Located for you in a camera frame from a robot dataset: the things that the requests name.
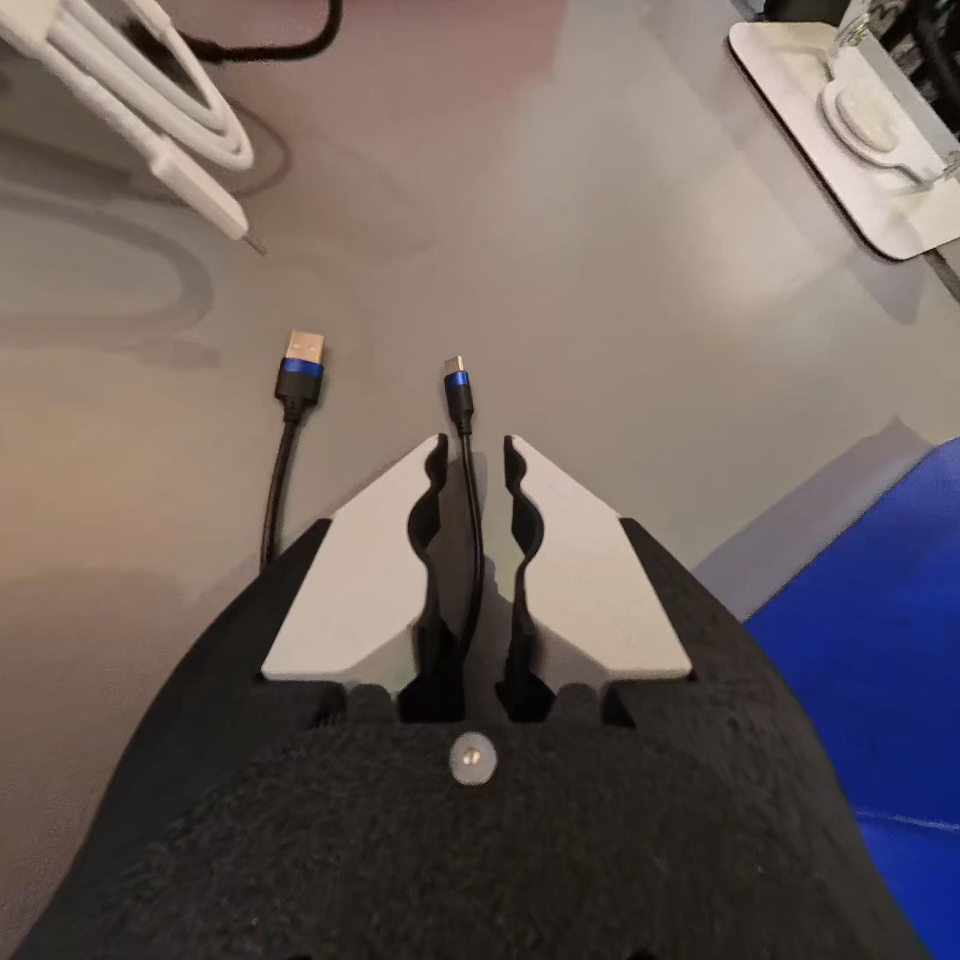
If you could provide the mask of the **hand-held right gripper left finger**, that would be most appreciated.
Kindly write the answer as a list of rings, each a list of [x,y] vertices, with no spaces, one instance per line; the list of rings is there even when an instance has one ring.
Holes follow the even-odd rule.
[[[449,660],[428,556],[448,467],[449,437],[430,436],[333,514],[262,663],[265,679],[398,695]]]

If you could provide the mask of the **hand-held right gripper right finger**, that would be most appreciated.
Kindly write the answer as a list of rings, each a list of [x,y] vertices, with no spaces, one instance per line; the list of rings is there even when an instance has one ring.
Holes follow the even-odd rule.
[[[523,554],[508,672],[552,693],[689,678],[691,658],[625,518],[520,436],[504,438],[503,458],[511,533]]]

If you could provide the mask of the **blue plastic bin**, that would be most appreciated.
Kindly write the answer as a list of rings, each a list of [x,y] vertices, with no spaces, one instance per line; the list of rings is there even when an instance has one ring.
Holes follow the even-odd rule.
[[[785,678],[872,859],[959,957],[959,439],[933,448],[746,627]]]

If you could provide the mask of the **wooden board stand white base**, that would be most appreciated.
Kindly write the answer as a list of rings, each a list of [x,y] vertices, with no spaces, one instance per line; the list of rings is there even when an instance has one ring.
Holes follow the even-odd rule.
[[[958,260],[958,2],[766,2],[726,43],[877,253]]]

